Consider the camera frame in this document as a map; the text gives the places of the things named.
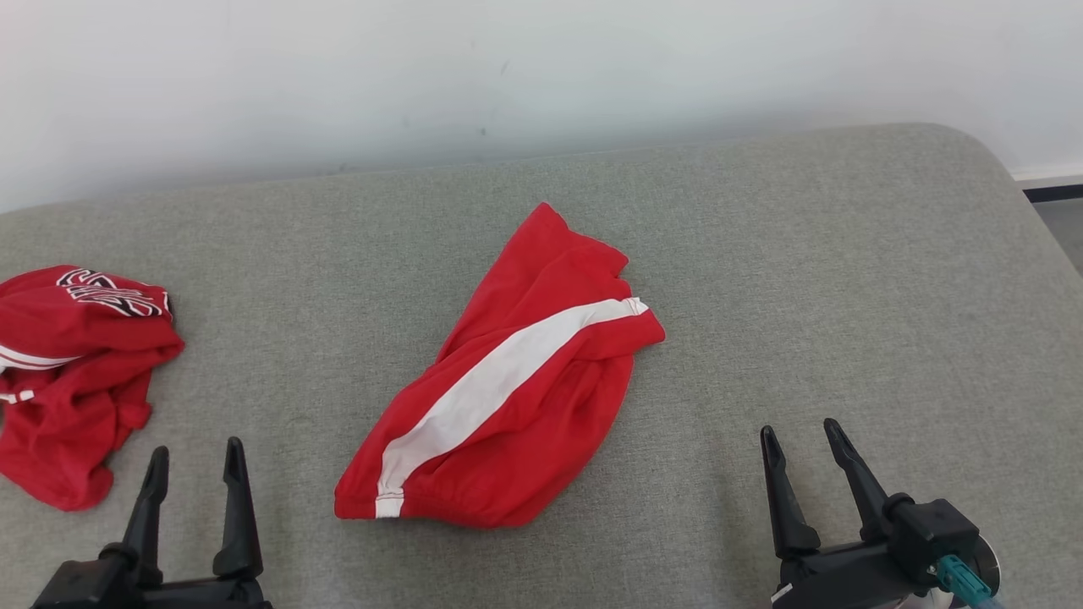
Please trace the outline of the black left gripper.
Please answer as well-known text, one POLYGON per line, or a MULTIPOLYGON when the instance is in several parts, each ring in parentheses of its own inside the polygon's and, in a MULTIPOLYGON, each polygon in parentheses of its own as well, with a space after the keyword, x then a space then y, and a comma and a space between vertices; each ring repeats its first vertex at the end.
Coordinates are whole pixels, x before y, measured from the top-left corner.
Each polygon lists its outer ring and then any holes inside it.
POLYGON ((30 609, 273 609, 256 579, 263 574, 245 450, 231 436, 222 480, 227 485, 219 579, 164 583, 158 543, 160 505, 168 494, 169 451, 155 448, 123 539, 94 562, 63 562, 30 609))

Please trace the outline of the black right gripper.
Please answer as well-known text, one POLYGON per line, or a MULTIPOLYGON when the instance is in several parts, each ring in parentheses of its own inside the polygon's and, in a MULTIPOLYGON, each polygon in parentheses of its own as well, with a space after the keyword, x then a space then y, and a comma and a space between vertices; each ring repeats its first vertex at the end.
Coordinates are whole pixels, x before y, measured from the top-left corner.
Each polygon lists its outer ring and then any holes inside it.
MULTIPOLYGON (((893 539, 893 509, 913 505, 914 500, 883 490, 838 420, 824 420, 824 431, 854 498, 861 518, 859 535, 863 542, 893 539)), ((886 544, 854 543, 819 550, 820 536, 805 522, 790 484, 788 459, 770 425, 761 428, 761 455, 774 554, 782 559, 771 609, 948 609, 948 593, 937 588, 932 576, 909 576, 886 544)))

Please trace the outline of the red jersey with white sleeves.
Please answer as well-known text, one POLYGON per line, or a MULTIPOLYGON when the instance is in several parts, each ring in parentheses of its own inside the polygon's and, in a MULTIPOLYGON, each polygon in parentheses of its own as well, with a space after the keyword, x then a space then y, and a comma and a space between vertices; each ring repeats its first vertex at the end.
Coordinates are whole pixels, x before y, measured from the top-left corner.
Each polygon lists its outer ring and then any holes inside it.
POLYGON ((84 267, 0 282, 0 475, 50 508, 100 504, 152 373, 182 354, 174 321, 165 288, 84 267))

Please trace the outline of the red shorts with white stripe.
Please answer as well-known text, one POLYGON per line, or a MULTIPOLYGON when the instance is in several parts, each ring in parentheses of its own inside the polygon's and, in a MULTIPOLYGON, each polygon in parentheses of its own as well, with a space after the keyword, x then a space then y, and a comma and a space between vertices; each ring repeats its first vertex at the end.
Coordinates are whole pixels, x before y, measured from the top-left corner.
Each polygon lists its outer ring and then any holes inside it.
POLYGON ((542 203, 477 285, 436 361, 392 398, 335 489, 336 517, 529 524, 618 417, 665 337, 627 255, 542 203))

